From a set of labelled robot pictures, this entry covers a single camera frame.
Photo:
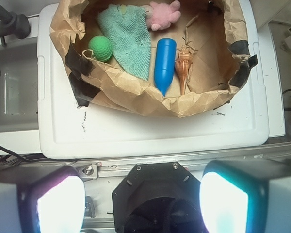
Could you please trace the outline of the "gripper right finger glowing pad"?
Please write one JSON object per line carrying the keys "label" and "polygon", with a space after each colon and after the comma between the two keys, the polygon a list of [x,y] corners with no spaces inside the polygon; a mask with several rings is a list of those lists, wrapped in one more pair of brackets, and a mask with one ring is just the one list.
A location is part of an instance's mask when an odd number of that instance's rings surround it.
{"label": "gripper right finger glowing pad", "polygon": [[212,160],[199,203],[210,233],[291,233],[291,159]]}

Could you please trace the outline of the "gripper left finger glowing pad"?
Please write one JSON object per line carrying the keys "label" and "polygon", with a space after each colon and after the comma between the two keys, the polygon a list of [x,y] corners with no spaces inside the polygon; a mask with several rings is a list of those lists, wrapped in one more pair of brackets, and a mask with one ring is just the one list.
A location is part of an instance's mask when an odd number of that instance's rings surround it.
{"label": "gripper left finger glowing pad", "polygon": [[85,187],[71,166],[0,166],[0,233],[79,233]]}

